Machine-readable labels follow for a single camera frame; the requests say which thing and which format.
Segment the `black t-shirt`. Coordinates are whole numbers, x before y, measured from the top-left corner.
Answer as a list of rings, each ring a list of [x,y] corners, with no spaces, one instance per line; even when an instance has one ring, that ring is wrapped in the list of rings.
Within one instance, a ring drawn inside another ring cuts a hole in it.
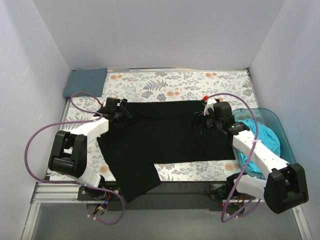
[[[97,139],[102,156],[127,203],[159,186],[155,164],[233,160],[232,146],[216,130],[195,133],[199,100],[129,102],[132,119],[111,125]]]

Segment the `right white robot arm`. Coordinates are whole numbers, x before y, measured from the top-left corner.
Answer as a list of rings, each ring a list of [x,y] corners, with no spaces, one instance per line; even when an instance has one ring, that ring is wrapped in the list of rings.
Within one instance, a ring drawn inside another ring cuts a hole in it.
[[[244,172],[229,176],[226,180],[229,199],[240,194],[249,195],[263,200],[276,214],[309,201],[306,173],[299,163],[291,164],[268,149],[258,138],[258,128],[252,132],[247,124],[235,120],[228,102],[204,99],[202,104],[204,110],[194,114],[196,132],[218,131],[264,176],[260,179]]]

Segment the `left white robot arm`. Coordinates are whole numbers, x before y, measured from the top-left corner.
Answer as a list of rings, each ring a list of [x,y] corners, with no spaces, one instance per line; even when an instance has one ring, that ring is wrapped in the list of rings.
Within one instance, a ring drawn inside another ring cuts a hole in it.
[[[111,127],[124,127],[133,116],[127,110],[127,99],[108,97],[89,122],[71,131],[56,133],[48,168],[76,182],[97,188],[102,176],[87,166],[88,145],[107,133]]]

